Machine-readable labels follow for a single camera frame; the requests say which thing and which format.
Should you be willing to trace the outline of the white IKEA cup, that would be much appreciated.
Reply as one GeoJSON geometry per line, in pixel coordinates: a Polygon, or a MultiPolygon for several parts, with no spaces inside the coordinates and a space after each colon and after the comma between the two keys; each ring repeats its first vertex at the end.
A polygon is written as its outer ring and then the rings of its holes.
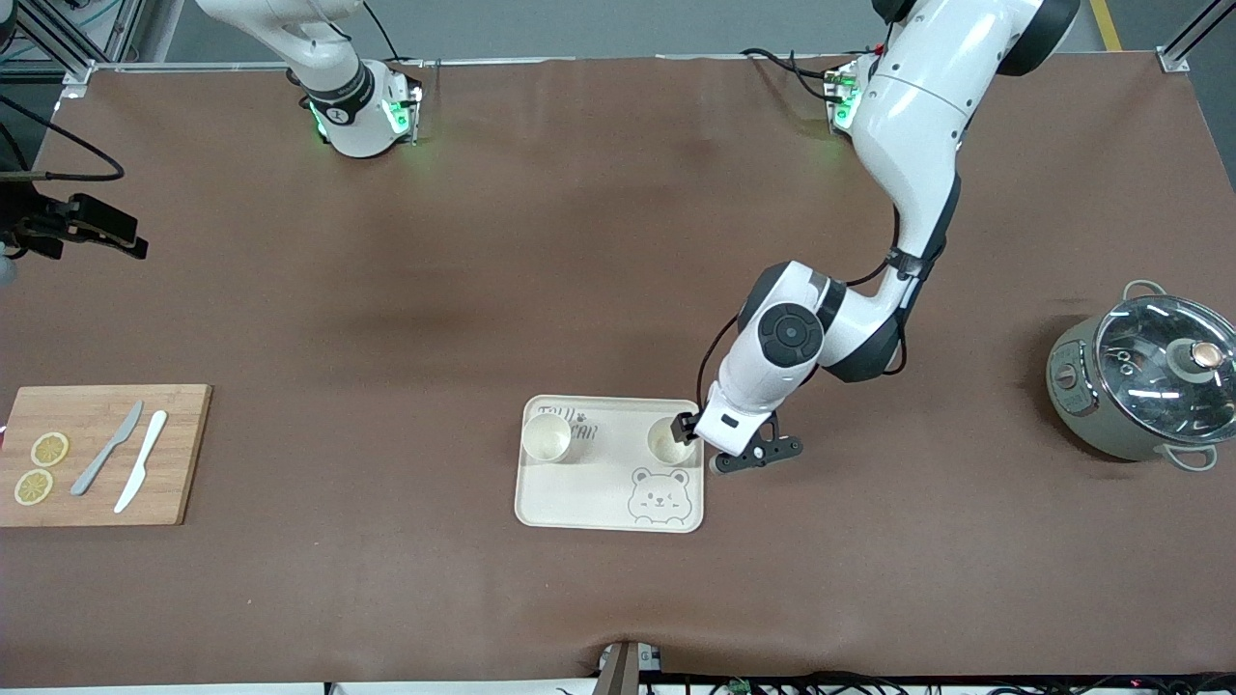
{"type": "Polygon", "coordinates": [[[659,419],[649,428],[646,434],[646,446],[653,458],[665,466],[688,465],[697,453],[696,443],[679,441],[675,435],[677,417],[670,416],[659,419]]]}
{"type": "Polygon", "coordinates": [[[545,412],[522,425],[522,453],[533,463],[560,463],[574,444],[574,428],[556,413],[545,412]]]}

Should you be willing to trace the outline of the cream tray with bear print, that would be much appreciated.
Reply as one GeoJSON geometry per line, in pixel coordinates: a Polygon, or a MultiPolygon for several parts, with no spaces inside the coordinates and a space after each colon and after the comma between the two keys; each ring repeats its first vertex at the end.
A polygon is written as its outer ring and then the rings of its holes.
{"type": "Polygon", "coordinates": [[[705,519],[705,450],[688,465],[665,466],[646,446],[650,427],[698,406],[684,399],[618,399],[539,394],[522,411],[522,425],[538,413],[560,414],[571,425],[571,448],[560,463],[533,463],[522,453],[514,514],[522,524],[578,531],[685,534],[705,519]]]}

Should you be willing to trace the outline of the brown table cover mat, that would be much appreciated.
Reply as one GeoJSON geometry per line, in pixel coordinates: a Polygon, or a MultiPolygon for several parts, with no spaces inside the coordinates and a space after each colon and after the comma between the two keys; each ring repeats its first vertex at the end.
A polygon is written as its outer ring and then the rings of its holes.
{"type": "Polygon", "coordinates": [[[56,120],[150,258],[26,257],[0,412],[36,385],[213,386],[185,521],[0,529],[0,686],[1236,670],[1236,460],[1096,458],[1047,352],[1130,279],[1236,320],[1236,193],[1188,75],[1059,54],[993,82],[908,369],[817,373],[803,454],[708,479],[688,534],[513,510],[539,393],[688,399],[768,265],[845,279],[887,197],[745,59],[428,75],[421,137],[324,146],[283,73],[99,73],[56,120]]]}

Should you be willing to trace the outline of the grey plastic knife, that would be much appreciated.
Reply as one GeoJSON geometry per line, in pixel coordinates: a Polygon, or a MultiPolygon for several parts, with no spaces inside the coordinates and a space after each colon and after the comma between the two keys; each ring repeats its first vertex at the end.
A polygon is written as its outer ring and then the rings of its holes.
{"type": "Polygon", "coordinates": [[[70,485],[70,496],[74,497],[83,496],[83,493],[87,493],[89,491],[89,488],[98,477],[98,472],[100,472],[101,469],[105,466],[110,455],[115,453],[115,450],[121,444],[127,441],[129,437],[132,435],[132,433],[136,430],[136,425],[140,420],[142,412],[143,412],[143,401],[138,399],[135,402],[132,409],[129,411],[129,414],[126,416],[124,422],[121,422],[121,424],[117,427],[117,430],[114,432],[114,435],[103,446],[100,453],[96,454],[96,458],[93,458],[91,463],[89,463],[89,465],[82,472],[79,479],[75,479],[75,484],[70,485]]]}

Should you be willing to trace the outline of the white plastic knife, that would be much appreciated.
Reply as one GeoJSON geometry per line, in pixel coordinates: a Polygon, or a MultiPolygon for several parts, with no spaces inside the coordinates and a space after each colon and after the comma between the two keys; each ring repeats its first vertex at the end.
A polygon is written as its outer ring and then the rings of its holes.
{"type": "Polygon", "coordinates": [[[129,479],[124,487],[124,492],[120,493],[114,506],[114,514],[122,514],[145,484],[147,476],[147,463],[150,463],[151,453],[154,451],[154,444],[157,444],[159,435],[164,430],[167,420],[168,412],[166,411],[157,411],[152,414],[150,425],[146,427],[136,461],[133,463],[132,470],[129,471],[129,479]]]}

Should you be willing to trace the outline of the wooden cutting board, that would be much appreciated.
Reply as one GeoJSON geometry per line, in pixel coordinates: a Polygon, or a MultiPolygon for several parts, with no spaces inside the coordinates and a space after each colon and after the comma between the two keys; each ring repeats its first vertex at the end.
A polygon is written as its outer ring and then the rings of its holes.
{"type": "Polygon", "coordinates": [[[5,420],[0,446],[0,528],[87,528],[177,526],[182,522],[211,404],[208,385],[80,385],[19,388],[5,420]],[[129,440],[110,455],[83,496],[70,496],[93,458],[117,430],[136,401],[143,412],[129,440]],[[147,476],[122,514],[114,506],[140,453],[146,427],[157,411],[168,420],[147,463],[147,476]],[[30,448],[44,432],[62,432],[70,453],[44,467],[56,479],[49,496],[35,506],[14,501],[14,484],[30,469],[30,448]]]}

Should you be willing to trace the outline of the grey-green cooking pot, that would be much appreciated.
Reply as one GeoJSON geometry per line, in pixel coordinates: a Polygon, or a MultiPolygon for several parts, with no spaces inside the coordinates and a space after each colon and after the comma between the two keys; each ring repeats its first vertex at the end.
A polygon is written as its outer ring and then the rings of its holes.
{"type": "MultiPolygon", "coordinates": [[[[1133,279],[1112,308],[1135,296],[1161,294],[1174,296],[1156,282],[1133,279]]],[[[1078,322],[1056,339],[1044,371],[1056,414],[1082,441],[1112,458],[1133,463],[1162,459],[1187,472],[1213,470],[1217,446],[1236,437],[1200,445],[1162,438],[1130,418],[1107,392],[1098,365],[1098,328],[1107,312],[1078,322]]]]}

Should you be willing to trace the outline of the glass pot lid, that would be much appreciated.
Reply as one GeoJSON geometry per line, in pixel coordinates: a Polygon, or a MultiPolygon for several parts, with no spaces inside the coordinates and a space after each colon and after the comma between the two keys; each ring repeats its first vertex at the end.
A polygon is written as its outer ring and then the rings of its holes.
{"type": "Polygon", "coordinates": [[[1236,326],[1180,296],[1135,296],[1099,322],[1098,365],[1120,408],[1184,444],[1236,437],[1236,326]]]}

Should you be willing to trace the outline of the aluminium frame profile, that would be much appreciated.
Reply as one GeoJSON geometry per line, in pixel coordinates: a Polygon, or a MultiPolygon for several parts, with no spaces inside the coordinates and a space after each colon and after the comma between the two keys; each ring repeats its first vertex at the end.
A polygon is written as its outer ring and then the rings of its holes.
{"type": "Polygon", "coordinates": [[[0,0],[0,84],[82,83],[133,57],[157,0],[0,0]]]}
{"type": "Polygon", "coordinates": [[[1154,53],[1166,73],[1188,73],[1188,56],[1201,45],[1224,19],[1236,12],[1236,0],[1206,0],[1201,9],[1166,45],[1157,45],[1154,53]]]}

